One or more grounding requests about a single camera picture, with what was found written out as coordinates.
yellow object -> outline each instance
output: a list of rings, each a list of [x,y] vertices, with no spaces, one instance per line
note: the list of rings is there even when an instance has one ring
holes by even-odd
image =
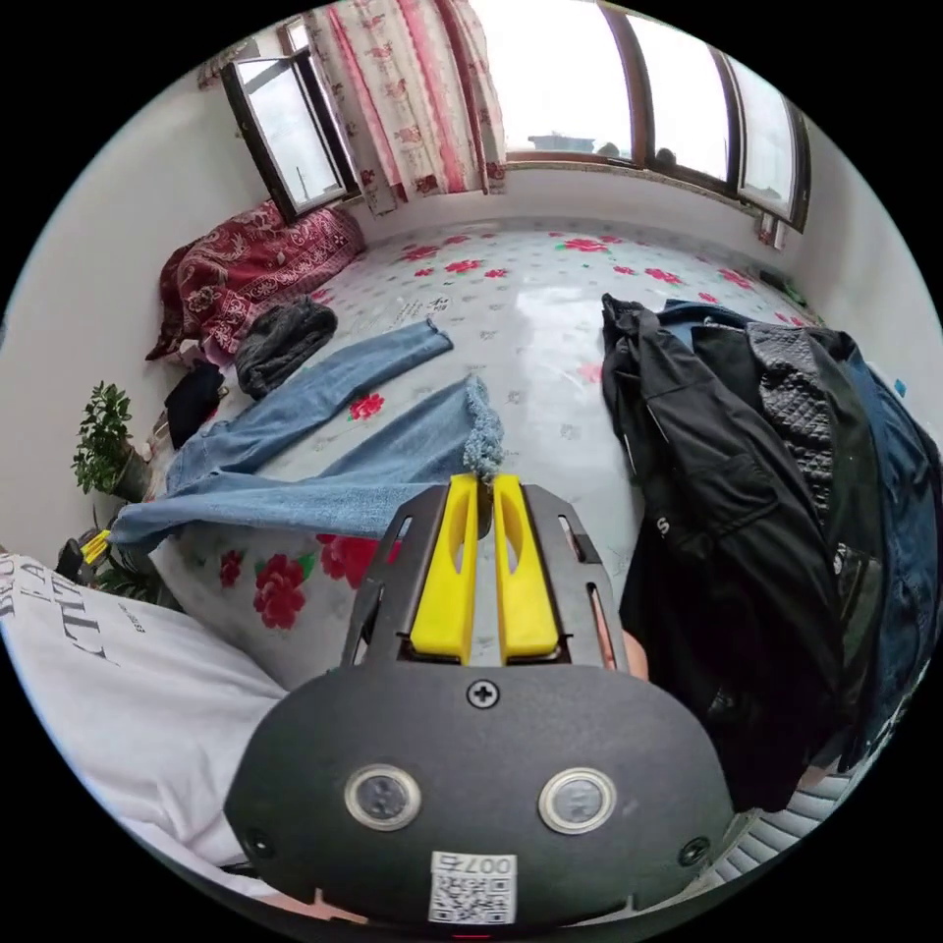
[[[499,474],[494,479],[494,542],[502,663],[552,655],[559,643],[557,624],[524,492],[515,474]],[[513,572],[509,543],[517,557]]]
[[[108,534],[110,530],[97,533],[83,548],[82,555],[86,563],[94,563],[108,549]]]
[[[416,610],[410,642],[419,655],[467,665],[474,628],[474,569],[478,540],[477,480],[452,477],[442,525]],[[461,563],[457,565],[459,551]]]

window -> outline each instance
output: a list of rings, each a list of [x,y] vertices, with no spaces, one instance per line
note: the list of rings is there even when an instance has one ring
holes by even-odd
[[[471,0],[471,7],[485,32],[509,151],[593,153],[613,144],[612,156],[631,155],[622,59],[594,5]]]
[[[655,153],[670,150],[682,167],[727,179],[727,98],[710,48],[678,29],[628,16],[651,87]]]
[[[307,48],[229,63],[222,78],[255,166],[286,222],[359,192]]]
[[[746,66],[594,0],[470,0],[511,160],[629,163],[752,204],[798,230],[804,120]]]
[[[773,212],[788,212],[796,145],[783,96],[756,72],[729,60],[744,103],[747,159],[741,192]]]

green plant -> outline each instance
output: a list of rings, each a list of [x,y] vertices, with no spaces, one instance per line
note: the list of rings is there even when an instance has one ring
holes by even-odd
[[[163,582],[156,573],[143,569],[120,547],[109,549],[107,568],[95,577],[95,588],[113,596],[159,603]]]
[[[114,383],[102,380],[85,405],[79,426],[79,448],[73,457],[79,487],[87,494],[92,488],[108,492],[118,480],[128,460],[129,399]]]

pink floral curtain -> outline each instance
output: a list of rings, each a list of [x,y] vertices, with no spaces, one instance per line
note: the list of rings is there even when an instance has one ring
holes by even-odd
[[[468,0],[342,0],[305,25],[375,216],[417,196],[504,192],[501,109]]]

black jacket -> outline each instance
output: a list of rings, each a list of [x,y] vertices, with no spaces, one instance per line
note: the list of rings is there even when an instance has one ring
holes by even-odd
[[[831,554],[841,612],[843,730],[816,758],[836,759],[860,709],[885,591],[881,478],[870,423],[836,335],[751,322],[743,331],[696,328],[693,349],[764,416],[796,460]]]
[[[704,724],[735,808],[781,809],[840,716],[815,503],[769,422],[656,315],[604,296],[603,322],[603,396],[645,498],[623,624]]]

